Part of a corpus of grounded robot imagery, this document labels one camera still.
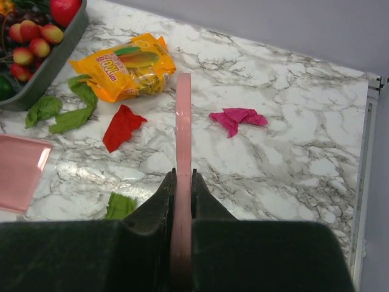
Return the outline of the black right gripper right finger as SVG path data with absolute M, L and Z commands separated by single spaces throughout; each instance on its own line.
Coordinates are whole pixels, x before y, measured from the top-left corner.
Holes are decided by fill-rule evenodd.
M 236 219 L 192 176 L 195 291 L 353 291 L 340 244 L 312 221 Z

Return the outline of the pink hand brush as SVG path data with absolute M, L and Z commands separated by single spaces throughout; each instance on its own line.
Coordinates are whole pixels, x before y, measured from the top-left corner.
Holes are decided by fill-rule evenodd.
M 174 287 L 191 286 L 191 74 L 180 73 L 176 88 L 176 193 L 170 245 Z

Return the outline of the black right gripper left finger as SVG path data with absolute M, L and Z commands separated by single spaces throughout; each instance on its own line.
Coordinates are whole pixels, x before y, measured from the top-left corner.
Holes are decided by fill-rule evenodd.
M 1 224 L 2 291 L 159 291 L 176 173 L 121 220 Z

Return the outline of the pink plastic dustpan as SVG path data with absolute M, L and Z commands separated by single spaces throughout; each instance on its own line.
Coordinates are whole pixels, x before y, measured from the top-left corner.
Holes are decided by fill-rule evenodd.
M 27 211 L 51 151 L 50 143 L 1 134 L 1 209 Z

